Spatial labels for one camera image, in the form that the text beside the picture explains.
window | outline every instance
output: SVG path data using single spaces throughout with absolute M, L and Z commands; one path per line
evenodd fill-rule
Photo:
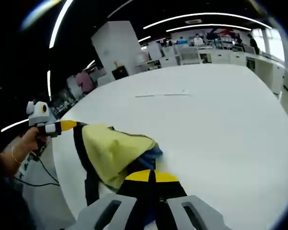
M 260 51 L 265 52 L 264 37 L 261 29 L 254 29 L 252 31 L 253 38 L 255 39 Z
M 281 59 L 282 61 L 285 60 L 284 56 L 284 48 L 282 39 L 277 29 L 267 29 L 266 30 L 268 43 L 270 47 L 270 54 Z

round table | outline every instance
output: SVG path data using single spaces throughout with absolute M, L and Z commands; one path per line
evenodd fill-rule
M 248 68 L 198 64 L 139 73 L 95 89 L 62 120 L 144 134 L 164 152 L 157 168 L 177 176 L 232 229 L 273 226 L 288 208 L 288 116 Z M 86 207 L 73 131 L 53 156 L 74 215 Z M 104 186 L 100 197 L 110 193 Z

black cable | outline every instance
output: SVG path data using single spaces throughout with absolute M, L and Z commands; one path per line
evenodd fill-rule
M 43 168 L 45 169 L 45 171 L 48 173 L 48 175 L 49 175 L 53 180 L 55 180 L 55 181 L 59 184 L 58 180 L 57 180 L 56 178 L 54 178 L 54 177 L 48 172 L 48 170 L 47 170 L 46 167 L 44 166 L 42 160 L 41 160 L 38 156 L 37 156 L 37 158 L 38 158 L 39 162 L 42 164 L 42 166 L 43 166 Z
M 17 181 L 20 181 L 20 182 L 22 182 L 22 183 L 24 183 L 24 184 L 26 184 L 26 185 L 33 186 L 33 187 L 43 187 L 43 186 L 46 186 L 46 185 L 56 185 L 56 186 L 60 186 L 59 184 L 55 184 L 55 183 L 31 184 L 31 183 L 25 182 L 25 181 L 23 181 L 23 180 L 20 180 L 20 179 L 18 179 L 18 178 L 16 178 L 16 177 L 14 177 L 14 179 L 17 180 Z

pink shirt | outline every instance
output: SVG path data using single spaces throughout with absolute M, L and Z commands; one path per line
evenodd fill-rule
M 95 88 L 90 76 L 86 71 L 78 73 L 75 78 L 76 83 L 81 87 L 82 92 L 91 92 Z

bracelet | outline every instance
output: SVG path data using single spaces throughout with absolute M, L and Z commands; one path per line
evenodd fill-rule
M 16 158 L 14 157 L 14 146 L 12 147 L 12 157 L 14 159 L 14 161 L 18 164 L 21 164 L 21 162 L 19 162 L 18 160 L 16 160 Z

